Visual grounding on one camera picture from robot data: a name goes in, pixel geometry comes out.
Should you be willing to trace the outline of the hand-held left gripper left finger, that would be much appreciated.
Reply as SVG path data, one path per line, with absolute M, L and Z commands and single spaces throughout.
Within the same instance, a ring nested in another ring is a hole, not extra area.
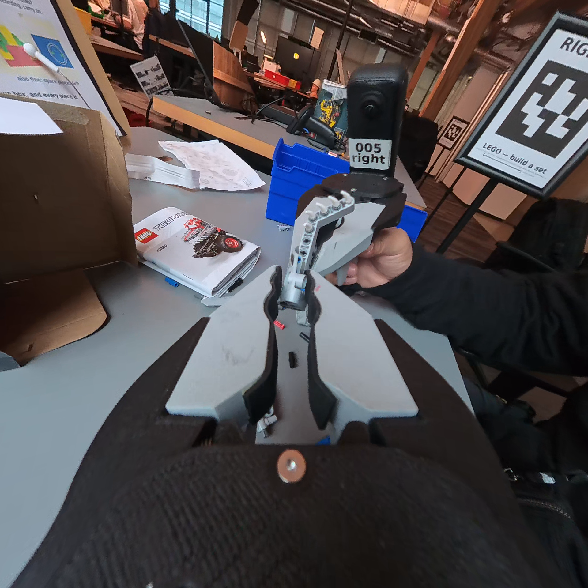
M 209 317 L 166 411 L 256 425 L 276 397 L 277 299 L 282 268 L 271 266 Z

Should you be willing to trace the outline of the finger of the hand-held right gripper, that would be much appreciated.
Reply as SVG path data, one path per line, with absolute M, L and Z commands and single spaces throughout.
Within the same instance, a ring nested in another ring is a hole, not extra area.
M 356 204 L 352 212 L 342 217 L 341 226 L 319 246 L 312 270 L 323 277 L 335 273 L 336 284 L 341 286 L 349 264 L 371 244 L 372 226 L 384 210 L 383 204 Z

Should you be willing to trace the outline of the grey lego beam assembly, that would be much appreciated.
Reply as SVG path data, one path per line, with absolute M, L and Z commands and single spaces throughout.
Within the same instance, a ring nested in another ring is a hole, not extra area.
M 293 241 L 289 266 L 283 279 L 278 300 L 281 307 L 298 313 L 306 312 L 305 273 L 312 268 L 318 248 L 319 231 L 329 225 L 335 226 L 354 209 L 355 199 L 349 192 L 340 190 L 336 195 L 313 198 L 297 218 L 293 237 L 298 240 Z

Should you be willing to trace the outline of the person's right forearm black sleeve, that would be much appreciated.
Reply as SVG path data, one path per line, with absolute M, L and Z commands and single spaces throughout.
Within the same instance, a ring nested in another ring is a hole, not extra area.
M 402 274 L 364 290 L 489 364 L 587 376 L 587 269 L 522 275 L 413 251 Z

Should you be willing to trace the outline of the toy set box yellow vehicle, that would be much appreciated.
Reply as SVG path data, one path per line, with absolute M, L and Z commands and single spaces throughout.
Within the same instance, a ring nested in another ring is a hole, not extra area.
M 314 117 L 334 130 L 339 139 L 346 139 L 348 133 L 347 87 L 324 79 L 316 101 Z

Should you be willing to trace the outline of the scattered small lego pieces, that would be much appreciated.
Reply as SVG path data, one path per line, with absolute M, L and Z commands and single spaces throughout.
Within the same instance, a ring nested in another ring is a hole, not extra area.
M 302 330 L 299 325 L 289 325 L 279 318 L 274 320 L 274 325 L 277 329 L 278 350 L 283 352 L 290 369 L 297 368 L 300 358 L 307 352 L 310 343 L 309 333 Z

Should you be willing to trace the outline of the lego instruction booklet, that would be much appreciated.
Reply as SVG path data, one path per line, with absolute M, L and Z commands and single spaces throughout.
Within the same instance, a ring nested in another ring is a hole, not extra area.
M 224 296 L 256 265 L 261 247 L 174 207 L 134 225 L 139 260 L 204 298 Z

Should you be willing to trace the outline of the blue plastic bin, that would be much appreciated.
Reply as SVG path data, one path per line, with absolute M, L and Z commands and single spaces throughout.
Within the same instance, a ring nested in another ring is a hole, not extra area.
M 343 158 L 328 155 L 301 143 L 287 145 L 280 138 L 273 153 L 266 218 L 292 226 L 296 219 L 298 202 L 307 190 L 330 175 L 347 173 L 349 170 L 349 162 Z M 394 177 L 403 184 L 403 191 L 407 195 L 399 227 L 415 242 L 428 213 L 400 159 L 397 160 Z

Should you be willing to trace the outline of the small framed tag sign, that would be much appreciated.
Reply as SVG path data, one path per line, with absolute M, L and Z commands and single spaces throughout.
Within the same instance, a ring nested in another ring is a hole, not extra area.
M 437 144 L 451 151 L 468 127 L 469 121 L 453 115 L 440 134 Z

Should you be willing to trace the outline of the white sticker sheets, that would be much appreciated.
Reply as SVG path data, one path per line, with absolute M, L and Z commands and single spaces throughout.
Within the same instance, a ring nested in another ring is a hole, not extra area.
M 265 186 L 265 182 L 234 151 L 217 139 L 203 142 L 160 141 L 187 169 L 199 174 L 199 188 L 238 192 Z

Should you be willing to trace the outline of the grey table with wooden edge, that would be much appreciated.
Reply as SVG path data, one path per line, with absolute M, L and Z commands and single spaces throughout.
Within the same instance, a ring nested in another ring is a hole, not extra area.
M 205 99 L 178 96 L 155 96 L 154 111 L 186 126 L 199 135 L 218 139 L 249 164 L 255 171 L 272 174 L 273 155 L 278 143 L 278 171 L 294 172 L 291 180 L 305 191 L 320 183 L 324 176 L 349 173 L 349 162 L 329 156 L 322 149 L 315 149 L 305 136 L 287 133 L 286 129 L 270 121 L 250 119 L 225 111 Z

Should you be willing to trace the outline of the printed tag sheet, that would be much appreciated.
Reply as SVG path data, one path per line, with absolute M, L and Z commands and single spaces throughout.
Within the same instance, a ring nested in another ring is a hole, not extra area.
M 171 85 L 157 55 L 131 64 L 130 69 L 142 92 L 148 98 L 171 90 Z

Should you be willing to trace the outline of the open cardboard box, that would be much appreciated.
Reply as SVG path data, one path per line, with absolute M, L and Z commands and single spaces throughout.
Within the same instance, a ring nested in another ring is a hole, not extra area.
M 11 99 L 37 104 L 62 133 L 1 135 L 1 371 L 103 327 L 108 315 L 85 270 L 136 265 L 113 126 L 90 109 Z

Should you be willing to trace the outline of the white paper sheet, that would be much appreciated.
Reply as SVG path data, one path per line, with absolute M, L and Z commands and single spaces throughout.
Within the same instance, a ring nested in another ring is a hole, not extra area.
M 1 97 L 1 135 L 46 136 L 62 130 L 40 106 Z

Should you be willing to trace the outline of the white instruction poster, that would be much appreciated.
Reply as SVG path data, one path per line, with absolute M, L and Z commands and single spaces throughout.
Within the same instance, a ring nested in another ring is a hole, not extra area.
M 66 1 L 1 1 L 1 96 L 101 112 L 129 124 L 76 9 Z

